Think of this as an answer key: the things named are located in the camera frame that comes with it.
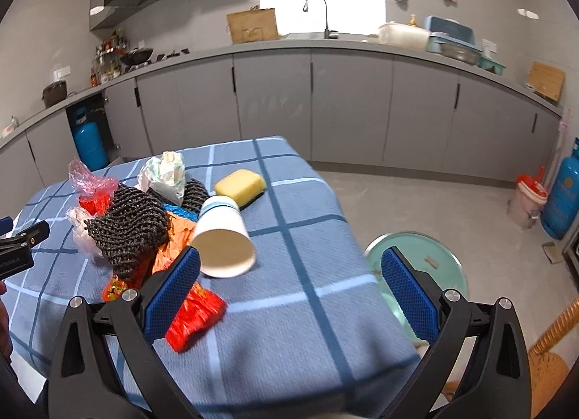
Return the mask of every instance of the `blue cloth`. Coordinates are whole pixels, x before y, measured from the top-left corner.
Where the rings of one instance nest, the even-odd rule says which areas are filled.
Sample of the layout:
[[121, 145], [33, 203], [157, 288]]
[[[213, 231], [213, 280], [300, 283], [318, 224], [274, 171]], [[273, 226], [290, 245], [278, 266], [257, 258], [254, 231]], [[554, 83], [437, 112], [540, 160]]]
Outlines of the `blue cloth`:
[[190, 211], [187, 211], [187, 210], [181, 208], [180, 206], [169, 205], [169, 203], [163, 203], [163, 208], [165, 208], [166, 211], [170, 211], [171, 213], [173, 213], [177, 216], [181, 216], [182, 218], [190, 219], [194, 223], [197, 222], [197, 214], [196, 213], [191, 213]]
[[[257, 263], [232, 279], [200, 278], [228, 303], [224, 318], [189, 351], [165, 339], [154, 347], [205, 418], [295, 418], [347, 410], [376, 417], [419, 358], [380, 295], [332, 189], [283, 138], [182, 151], [187, 180], [207, 190], [240, 168], [262, 175], [266, 193], [242, 210]], [[146, 159], [97, 175], [137, 182]], [[106, 260], [77, 251], [65, 218], [77, 204], [68, 181], [37, 193], [18, 217], [45, 219], [50, 237], [33, 249], [35, 265], [7, 280], [16, 352], [47, 376], [68, 300], [101, 301]], [[143, 398], [116, 338], [112, 358], [131, 400]]]

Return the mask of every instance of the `gray cabinet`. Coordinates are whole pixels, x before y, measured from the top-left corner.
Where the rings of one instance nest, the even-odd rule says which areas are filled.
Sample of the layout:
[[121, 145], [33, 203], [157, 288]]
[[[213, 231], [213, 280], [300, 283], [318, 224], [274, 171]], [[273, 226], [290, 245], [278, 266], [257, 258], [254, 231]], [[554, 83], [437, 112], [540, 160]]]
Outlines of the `gray cabinet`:
[[174, 68], [139, 76], [137, 86], [153, 154], [186, 148]]
[[547, 170], [551, 155], [559, 136], [560, 117], [539, 105], [527, 102], [527, 107], [534, 113], [534, 126], [530, 137], [530, 144], [525, 149], [525, 156], [521, 174], [535, 176], [542, 165]]
[[137, 79], [154, 154], [240, 139], [232, 68], [226, 55]]
[[533, 120], [534, 110], [517, 94], [461, 76], [442, 171], [513, 181], [524, 167]]
[[241, 139], [233, 57], [199, 59], [174, 68], [179, 108], [185, 127], [185, 146]]
[[135, 79], [105, 89], [105, 110], [112, 139], [127, 161], [151, 156], [143, 113], [137, 104]]
[[280, 135], [311, 159], [310, 50], [234, 55], [243, 139]]
[[45, 186], [68, 179], [68, 164], [78, 157], [66, 110], [49, 115], [26, 130], [34, 161]]
[[25, 133], [0, 149], [0, 217], [14, 218], [44, 187]]
[[380, 165], [392, 59], [383, 53], [312, 51], [312, 160]]
[[383, 164], [440, 171], [451, 132], [458, 73], [397, 57]]

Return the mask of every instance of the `light switch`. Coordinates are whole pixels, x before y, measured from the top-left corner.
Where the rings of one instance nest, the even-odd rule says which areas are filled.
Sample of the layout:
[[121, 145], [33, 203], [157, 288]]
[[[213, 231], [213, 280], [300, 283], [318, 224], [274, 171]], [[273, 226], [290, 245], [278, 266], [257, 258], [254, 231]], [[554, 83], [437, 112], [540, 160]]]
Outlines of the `light switch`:
[[487, 40], [485, 38], [482, 39], [482, 48], [483, 49], [488, 49], [490, 52], [492, 53], [496, 53], [497, 52], [497, 44], [491, 42], [490, 40]]
[[65, 66], [60, 68], [59, 70], [54, 71], [54, 79], [59, 80], [62, 79], [64, 76], [68, 76], [71, 73], [71, 67]]

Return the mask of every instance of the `blue gas cylinder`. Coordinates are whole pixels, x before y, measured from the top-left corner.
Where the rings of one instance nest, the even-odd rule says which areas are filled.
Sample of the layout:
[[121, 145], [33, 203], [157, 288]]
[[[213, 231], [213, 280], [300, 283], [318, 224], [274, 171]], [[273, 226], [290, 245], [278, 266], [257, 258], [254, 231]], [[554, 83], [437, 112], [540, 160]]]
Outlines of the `blue gas cylinder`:
[[96, 123], [86, 121], [86, 110], [83, 107], [76, 111], [76, 124], [73, 138], [80, 160], [91, 171], [102, 169], [108, 164], [108, 159], [101, 135]]
[[557, 179], [542, 210], [541, 224], [549, 236], [561, 239], [579, 210], [579, 138], [571, 156], [563, 159]]

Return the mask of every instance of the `gray floor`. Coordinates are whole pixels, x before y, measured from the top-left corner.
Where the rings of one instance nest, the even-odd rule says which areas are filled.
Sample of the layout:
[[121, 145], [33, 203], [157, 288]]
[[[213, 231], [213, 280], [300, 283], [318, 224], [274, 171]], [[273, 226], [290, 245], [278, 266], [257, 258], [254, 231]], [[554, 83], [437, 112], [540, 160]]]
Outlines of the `gray floor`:
[[[541, 245], [551, 240], [541, 224], [524, 231], [506, 214], [514, 190], [400, 177], [321, 172], [334, 189], [362, 249], [378, 236], [411, 230], [449, 247], [467, 275], [471, 301], [510, 298], [527, 346], [577, 296], [565, 264], [551, 265]], [[451, 379], [464, 372], [472, 343]], [[579, 328], [554, 349], [568, 365], [579, 354]]]

